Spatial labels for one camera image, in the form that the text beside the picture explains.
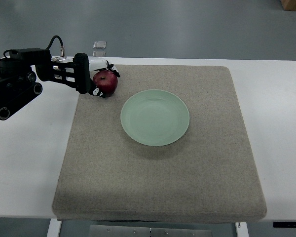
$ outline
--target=apple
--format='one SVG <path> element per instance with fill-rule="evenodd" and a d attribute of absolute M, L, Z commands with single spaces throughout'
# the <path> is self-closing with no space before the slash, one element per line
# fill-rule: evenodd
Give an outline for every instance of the apple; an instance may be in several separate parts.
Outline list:
<path fill-rule="evenodd" d="M 117 88 L 117 76 L 108 70 L 97 72 L 92 80 L 105 97 L 111 97 Z"/>

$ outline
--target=beige cushion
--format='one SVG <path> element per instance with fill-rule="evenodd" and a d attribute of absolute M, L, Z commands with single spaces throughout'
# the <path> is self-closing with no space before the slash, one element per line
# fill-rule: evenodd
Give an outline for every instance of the beige cushion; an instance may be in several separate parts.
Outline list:
<path fill-rule="evenodd" d="M 179 223 L 255 221 L 266 205 L 228 68 L 117 65 L 111 98 L 80 95 L 53 202 L 58 219 Z M 179 96 L 190 125 L 150 147 L 120 123 L 126 100 L 146 89 Z"/>

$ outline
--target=concrete floor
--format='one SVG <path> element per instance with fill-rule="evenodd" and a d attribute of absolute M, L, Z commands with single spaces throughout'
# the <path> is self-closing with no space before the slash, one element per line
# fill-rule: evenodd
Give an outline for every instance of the concrete floor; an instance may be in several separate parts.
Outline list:
<path fill-rule="evenodd" d="M 296 60 L 296 12 L 280 0 L 0 1 L 0 58 L 7 49 L 46 48 L 53 35 L 70 56 L 92 56 L 93 42 L 105 40 L 107 57 Z M 51 52 L 59 55 L 57 43 Z M 0 237 L 46 236 L 48 222 L 0 218 Z M 64 223 L 62 236 L 66 228 L 82 236 L 87 225 Z M 248 229 L 251 237 L 296 236 L 272 223 Z"/>

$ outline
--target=plate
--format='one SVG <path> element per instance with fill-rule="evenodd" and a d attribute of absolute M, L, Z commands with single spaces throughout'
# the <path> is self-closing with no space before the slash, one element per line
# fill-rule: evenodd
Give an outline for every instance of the plate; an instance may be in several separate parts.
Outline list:
<path fill-rule="evenodd" d="M 124 104 L 120 120 L 125 132 L 148 146 L 164 146 L 180 139 L 189 125 L 189 112 L 176 95 L 164 90 L 144 90 Z"/>

